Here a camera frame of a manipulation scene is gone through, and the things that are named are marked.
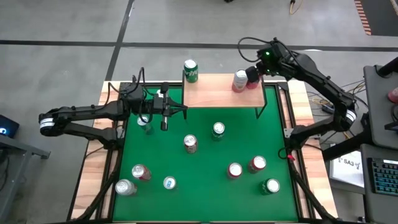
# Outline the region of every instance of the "green mat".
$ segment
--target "green mat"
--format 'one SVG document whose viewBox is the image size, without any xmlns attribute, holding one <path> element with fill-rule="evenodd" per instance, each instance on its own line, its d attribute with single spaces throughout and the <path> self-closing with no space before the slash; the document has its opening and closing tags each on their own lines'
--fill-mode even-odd
<svg viewBox="0 0 398 224">
<path fill-rule="evenodd" d="M 114 221 L 297 221 L 297 213 L 286 160 L 277 151 L 284 146 L 277 98 L 266 88 L 268 105 L 257 120 L 253 108 L 189 109 L 169 120 L 169 130 L 160 130 L 161 116 L 154 115 L 153 135 L 147 136 L 130 117 L 124 146 L 120 179 L 137 185 L 135 196 L 116 196 Z M 181 99 L 181 89 L 170 89 Z M 213 124 L 221 121 L 226 130 L 220 142 L 211 140 Z M 194 134 L 198 150 L 187 154 L 183 139 Z M 247 164 L 254 156 L 266 158 L 267 167 L 250 174 Z M 243 166 L 236 180 L 227 178 L 231 162 Z M 131 169 L 144 164 L 152 172 L 149 182 L 133 179 Z M 166 190 L 166 176 L 177 180 L 178 188 Z M 261 195 L 260 181 L 275 178 L 277 194 Z"/>
</svg>

